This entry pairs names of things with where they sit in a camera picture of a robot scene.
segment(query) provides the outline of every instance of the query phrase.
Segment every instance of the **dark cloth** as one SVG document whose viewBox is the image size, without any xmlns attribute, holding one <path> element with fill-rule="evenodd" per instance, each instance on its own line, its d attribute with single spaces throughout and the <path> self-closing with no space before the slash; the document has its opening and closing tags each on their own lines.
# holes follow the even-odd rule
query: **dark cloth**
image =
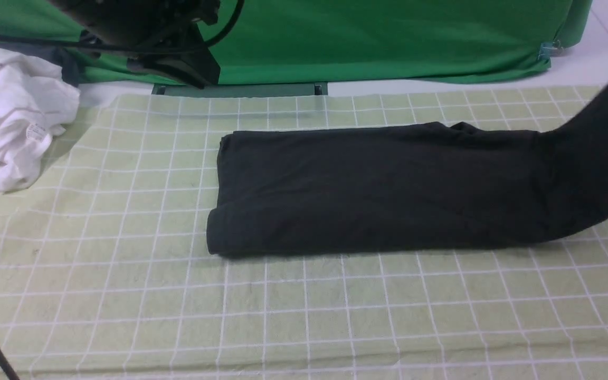
<svg viewBox="0 0 608 380">
<path fill-rule="evenodd" d="M 238 131 L 217 173 L 207 245 L 225 257 L 543 243 L 608 219 L 608 86 L 550 132 Z"/>
<path fill-rule="evenodd" d="M 0 49 L 41 58 L 42 60 L 47 60 L 48 62 L 58 65 L 59 67 L 62 67 L 62 81 L 74 87 L 79 87 L 82 69 L 79 66 L 77 59 L 61 47 L 36 46 L 22 43 L 0 43 Z"/>
</svg>

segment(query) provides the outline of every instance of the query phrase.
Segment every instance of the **white floor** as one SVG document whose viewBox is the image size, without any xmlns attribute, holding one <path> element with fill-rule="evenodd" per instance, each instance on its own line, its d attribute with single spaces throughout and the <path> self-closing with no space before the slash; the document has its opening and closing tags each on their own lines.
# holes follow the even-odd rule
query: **white floor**
<svg viewBox="0 0 608 380">
<path fill-rule="evenodd" d="M 588 24 L 581 43 L 553 58 L 553 67 L 545 74 L 530 79 L 499 84 L 446 84 L 422 80 L 366 80 L 335 82 L 328 85 L 331 96 L 361 96 L 373 93 L 420 93 L 451 91 L 462 88 L 476 89 L 504 87 L 532 87 L 549 85 L 604 84 L 608 82 L 608 0 L 593 0 Z M 151 93 L 151 84 L 136 82 L 108 82 L 85 84 L 82 104 L 99 106 L 109 104 L 117 94 Z"/>
</svg>

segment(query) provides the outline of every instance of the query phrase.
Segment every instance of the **white grid line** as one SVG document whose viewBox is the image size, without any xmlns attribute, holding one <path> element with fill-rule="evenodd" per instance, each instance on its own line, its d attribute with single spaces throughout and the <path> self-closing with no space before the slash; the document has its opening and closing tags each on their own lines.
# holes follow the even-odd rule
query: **white grid line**
<svg viewBox="0 0 608 380">
<path fill-rule="evenodd" d="M 64 178 L 65 178 L 66 175 L 67 175 L 67 168 L 63 169 L 62 175 L 60 176 L 60 182 L 62 182 L 64 180 Z M 55 209 L 58 206 L 58 198 L 59 197 L 60 197 L 60 190 L 57 189 L 55 191 L 55 198 L 53 199 L 53 205 L 51 206 L 51 212 L 55 212 Z M 46 231 L 44 232 L 44 237 L 45 238 L 48 238 L 50 231 L 51 231 L 51 223 L 49 222 L 48 226 L 46 226 Z M 36 255 L 36 257 L 34 258 L 34 264 L 37 264 L 39 262 L 39 258 L 40 257 L 41 257 L 41 255 L 38 255 L 38 254 Z M 77 259 L 77 254 L 74 255 L 74 260 L 72 260 L 72 261 L 75 261 L 76 259 Z M 20 297 L 20 301 L 19 301 L 19 303 L 17 305 L 17 308 L 15 308 L 15 313 L 14 313 L 14 316 L 12 318 L 12 322 L 14 324 L 17 321 L 17 318 L 19 316 L 20 310 L 22 309 L 22 305 L 23 305 L 24 300 L 25 300 L 25 298 L 27 296 L 27 292 L 29 291 L 30 284 L 32 283 L 32 278 L 34 278 L 34 269 L 35 269 L 35 267 L 33 266 L 32 270 L 30 271 L 29 277 L 27 277 L 27 281 L 25 283 L 25 287 L 24 287 L 24 290 L 22 292 L 22 296 Z M 3 349 L 6 348 L 6 344 L 8 343 L 8 339 L 10 338 L 11 332 L 13 330 L 14 330 L 14 325 L 10 326 L 9 329 L 7 330 L 6 335 L 4 336 L 4 339 L 3 339 L 2 343 L 1 343 L 1 346 L 2 346 Z"/>
<path fill-rule="evenodd" d="M 547 92 L 548 92 L 548 95 L 550 96 L 550 98 L 552 99 L 552 101 L 555 102 L 555 99 L 553 98 L 553 95 L 550 93 L 550 91 L 547 91 Z M 562 113 L 562 109 L 560 109 L 559 107 L 557 109 L 558 109 L 560 115 L 562 116 L 563 122 L 566 122 L 567 117 L 564 115 L 564 113 Z M 562 246 L 564 246 L 565 251 L 567 251 L 567 254 L 569 255 L 569 259 L 574 264 L 574 267 L 576 267 L 576 260 L 574 260 L 574 256 L 572 255 L 571 250 L 569 249 L 569 247 L 567 246 L 567 244 L 564 241 L 562 241 Z M 602 316 L 600 315 L 597 305 L 593 301 L 593 296 L 591 296 L 590 291 L 588 290 L 588 285 L 586 284 L 586 281 L 584 281 L 583 276 L 581 274 L 581 270 L 579 268 L 576 268 L 576 275 L 578 276 L 578 279 L 581 282 L 583 289 L 586 291 L 586 295 L 588 296 L 588 301 L 590 302 L 595 315 L 597 315 L 597 319 L 603 325 L 604 320 L 603 320 Z M 606 334 L 608 334 L 608 327 L 605 327 L 605 330 L 606 330 Z"/>
<path fill-rule="evenodd" d="M 499 99 L 497 99 L 497 94 L 494 93 L 494 92 L 492 92 L 492 97 L 494 98 L 494 102 L 496 104 L 499 104 Z M 466 96 L 466 102 L 468 102 L 470 104 L 468 96 Z M 501 111 L 501 115 L 505 118 L 504 109 L 503 108 L 499 108 L 499 109 Z M 509 125 L 508 122 L 506 122 L 506 128 L 508 130 L 511 130 L 510 125 Z M 514 318 L 516 320 L 517 328 L 521 329 L 522 328 L 522 324 L 521 324 L 521 322 L 519 320 L 519 315 L 517 315 L 516 306 L 513 303 L 513 301 L 511 301 L 511 298 L 512 298 L 511 291 L 510 291 L 510 289 L 508 287 L 508 284 L 506 284 L 506 279 L 504 277 L 504 273 L 502 272 L 502 268 L 501 268 L 501 265 L 499 263 L 499 257 L 497 257 L 497 253 L 496 252 L 492 252 L 492 257 L 494 258 L 494 263 L 495 263 L 495 265 L 497 267 L 497 272 L 499 273 L 499 277 L 501 278 L 501 283 L 503 284 L 503 289 L 506 292 L 506 297 L 507 297 L 508 303 L 511 306 L 511 310 L 513 310 L 513 316 L 514 316 Z M 522 331 L 521 334 L 522 334 L 522 339 L 524 339 L 524 341 L 527 344 L 527 352 L 529 354 L 529 359 L 530 359 L 530 361 L 532 361 L 532 363 L 531 363 L 531 372 L 534 373 L 534 380 L 539 380 L 539 378 L 538 378 L 538 371 L 536 370 L 536 364 L 534 363 L 534 352 L 533 352 L 533 349 L 531 349 L 531 341 L 527 337 L 526 332 Z"/>
<path fill-rule="evenodd" d="M 178 118 L 176 120 L 175 123 L 175 129 L 176 131 L 179 132 L 179 115 L 181 115 L 182 113 L 182 99 L 179 99 L 179 104 L 178 104 Z M 173 146 L 175 146 L 177 143 L 177 140 L 175 140 L 175 142 L 173 142 Z M 173 156 L 170 155 L 170 166 L 172 167 L 172 163 L 173 163 Z M 164 201 L 161 203 L 161 206 L 163 206 L 166 202 L 166 195 L 164 195 Z M 200 193 L 198 195 L 196 195 L 196 209 L 198 209 L 198 204 L 201 202 L 201 195 Z M 196 222 L 198 222 L 198 212 L 196 212 L 196 215 L 194 216 L 194 229 L 193 231 L 196 231 Z M 189 253 L 191 254 L 191 251 L 194 247 L 194 241 L 196 239 L 196 235 L 191 235 L 191 247 L 189 247 Z M 173 351 L 173 355 L 170 359 L 170 363 L 168 363 L 168 367 L 169 367 L 169 371 L 170 371 L 170 375 L 174 375 L 175 372 L 175 368 L 174 368 L 174 363 L 175 363 L 175 359 L 177 358 L 178 355 L 178 348 L 179 348 L 179 337 L 182 336 L 182 325 L 183 325 L 183 321 L 184 321 L 184 308 L 186 308 L 186 296 L 187 296 L 187 291 L 189 290 L 189 286 L 187 286 L 187 284 L 189 284 L 189 274 L 191 273 L 191 265 L 194 262 L 193 260 L 181 260 L 183 262 L 186 262 L 186 275 L 184 277 L 184 289 L 183 289 L 183 293 L 182 293 L 182 306 L 179 308 L 179 323 L 178 323 L 178 331 L 177 331 L 177 335 L 175 337 L 175 349 Z"/>
<path fill-rule="evenodd" d="M 523 101 L 527 101 L 527 99 L 525 98 L 524 94 L 522 92 L 520 92 L 520 95 L 522 96 Z M 529 108 L 531 117 L 534 117 L 534 112 L 531 110 L 531 108 Z M 534 262 L 535 267 L 538 269 L 539 265 L 538 265 L 538 261 L 536 260 L 536 256 L 535 255 L 531 255 L 531 259 Z M 541 281 L 541 284 L 543 285 L 543 288 L 546 292 L 546 294 L 548 296 L 550 296 L 550 291 L 548 290 L 548 286 L 546 285 L 546 281 L 543 278 L 543 275 L 541 274 L 541 272 L 538 272 L 538 278 Z M 560 327 L 562 327 L 562 331 L 564 332 L 564 334 L 567 336 L 567 339 L 569 339 L 569 348 L 572 351 L 572 356 L 574 358 L 574 360 L 576 360 L 577 356 L 576 356 L 576 349 L 574 348 L 574 337 L 572 337 L 572 335 L 569 334 L 569 332 L 567 331 L 567 329 L 565 329 L 565 325 L 562 322 L 562 318 L 560 318 L 559 313 L 557 312 L 557 308 L 555 307 L 555 303 L 553 302 L 553 298 L 548 298 L 548 301 L 550 301 L 550 307 L 553 309 L 553 313 L 555 313 L 555 318 L 557 318 L 557 322 L 559 323 Z M 581 378 L 584 378 L 583 376 L 583 370 L 581 370 L 581 366 L 579 365 L 578 362 L 576 362 L 576 369 L 578 370 L 579 376 L 581 376 Z"/>
<path fill-rule="evenodd" d="M 102 113 L 102 111 L 103 111 L 102 109 L 99 110 L 98 115 L 100 115 Z M 109 141 L 111 141 L 111 132 L 108 135 L 108 144 L 109 144 Z M 102 160 L 103 167 L 105 166 L 106 162 L 107 162 L 107 155 L 104 155 L 104 159 Z M 100 188 L 100 178 L 98 178 L 95 188 L 96 188 L 96 190 L 97 190 L 97 188 Z M 92 197 L 92 200 L 91 200 L 91 205 L 89 206 L 89 213 L 94 208 L 96 199 L 97 199 L 97 194 L 94 194 Z M 86 230 L 88 228 L 88 225 L 89 225 L 89 220 L 88 220 L 88 218 L 86 218 L 86 221 L 84 222 L 84 227 L 81 231 L 82 237 L 86 235 Z M 74 254 L 74 260 L 72 260 L 72 264 L 70 265 L 70 270 L 67 274 L 67 280 L 65 282 L 65 286 L 63 287 L 63 291 L 61 292 L 62 294 L 60 295 L 60 302 L 58 303 L 58 310 L 55 311 L 55 317 L 53 317 L 53 324 L 51 325 L 51 331 L 49 332 L 48 339 L 46 339 L 46 343 L 44 344 L 43 349 L 41 349 L 41 354 L 39 354 L 39 357 L 35 361 L 33 361 L 30 365 L 30 375 L 31 376 L 32 376 L 32 371 L 34 371 L 34 366 L 36 365 L 36 363 L 41 358 L 43 358 L 43 356 L 46 354 L 46 352 L 48 352 L 48 347 L 49 347 L 49 344 L 51 343 L 51 339 L 53 338 L 55 328 L 58 326 L 58 318 L 60 317 L 60 313 L 63 308 L 63 303 L 65 302 L 65 296 L 67 296 L 67 294 L 68 294 L 67 291 L 70 286 L 70 281 L 72 281 L 72 274 L 74 272 L 75 267 L 77 267 L 75 264 L 77 263 L 77 257 L 79 256 L 82 242 L 83 242 L 83 240 L 82 240 L 82 238 L 80 238 L 78 241 L 78 244 L 77 244 L 77 250 L 75 251 L 75 254 Z"/>
<path fill-rule="evenodd" d="M 119 102 L 120 98 L 117 99 L 117 103 L 116 103 L 116 110 L 118 110 L 118 102 Z M 149 111 L 151 108 L 151 97 L 149 97 L 149 100 L 147 101 L 147 110 Z M 145 146 L 145 139 L 144 137 L 142 137 L 142 140 L 140 141 L 140 151 L 142 150 L 142 148 Z M 142 155 L 138 156 L 137 158 L 137 164 L 135 167 L 140 166 L 140 158 L 142 157 Z M 133 179 L 130 183 L 130 189 L 132 190 L 133 187 L 135 186 L 135 176 L 133 176 Z M 130 199 L 131 199 L 131 193 L 128 193 L 127 197 L 126 197 L 126 209 L 128 209 L 128 205 L 130 205 Z M 123 217 L 121 217 L 121 224 L 119 226 L 119 235 L 121 235 L 121 233 L 124 230 L 124 224 L 126 223 L 126 213 L 123 214 Z M 84 361 L 86 360 L 87 356 L 91 353 L 91 346 L 92 346 L 92 342 L 95 339 L 95 332 L 97 331 L 98 328 L 98 323 L 97 320 L 98 318 L 100 318 L 100 313 L 102 311 L 102 304 L 105 301 L 105 295 L 107 294 L 106 292 L 104 292 L 108 287 L 109 287 L 109 279 L 111 277 L 111 272 L 112 269 L 114 267 L 115 264 L 115 259 L 116 259 L 116 253 L 118 252 L 118 248 L 120 245 L 120 239 L 117 239 L 116 242 L 116 247 L 114 248 L 114 251 L 112 252 L 111 255 L 111 262 L 109 263 L 109 268 L 107 269 L 107 277 L 104 279 L 104 286 L 103 286 L 103 292 L 100 296 L 100 303 L 98 304 L 98 308 L 97 308 L 97 314 L 95 316 L 95 320 L 96 322 L 93 325 L 92 331 L 91 331 L 91 337 L 89 338 L 89 344 L 86 347 L 86 351 L 84 352 L 84 356 L 81 358 L 81 360 L 79 361 L 79 363 L 77 363 L 77 373 L 79 375 L 81 374 L 81 365 L 83 365 Z"/>
</svg>

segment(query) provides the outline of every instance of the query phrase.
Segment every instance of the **light green grid mat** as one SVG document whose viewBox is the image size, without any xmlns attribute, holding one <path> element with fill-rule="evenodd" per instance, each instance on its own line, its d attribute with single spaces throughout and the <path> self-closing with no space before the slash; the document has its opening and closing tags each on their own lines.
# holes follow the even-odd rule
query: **light green grid mat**
<svg viewBox="0 0 608 380">
<path fill-rule="evenodd" d="M 204 234 L 237 128 L 548 130 L 597 91 L 82 110 L 39 181 L 0 195 L 0 343 L 36 378 L 608 379 L 608 221 L 536 250 L 234 264 Z"/>
</svg>

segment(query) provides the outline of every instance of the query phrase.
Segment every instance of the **clothing label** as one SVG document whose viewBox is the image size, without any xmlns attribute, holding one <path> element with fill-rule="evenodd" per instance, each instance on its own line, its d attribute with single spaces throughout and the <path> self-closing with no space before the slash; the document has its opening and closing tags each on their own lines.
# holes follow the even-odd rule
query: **clothing label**
<svg viewBox="0 0 608 380">
<path fill-rule="evenodd" d="M 30 125 L 27 126 L 26 137 L 28 139 L 32 139 L 40 143 L 43 141 L 46 135 L 48 135 L 48 131 L 44 127 L 39 127 L 38 123 L 30 123 Z"/>
</svg>

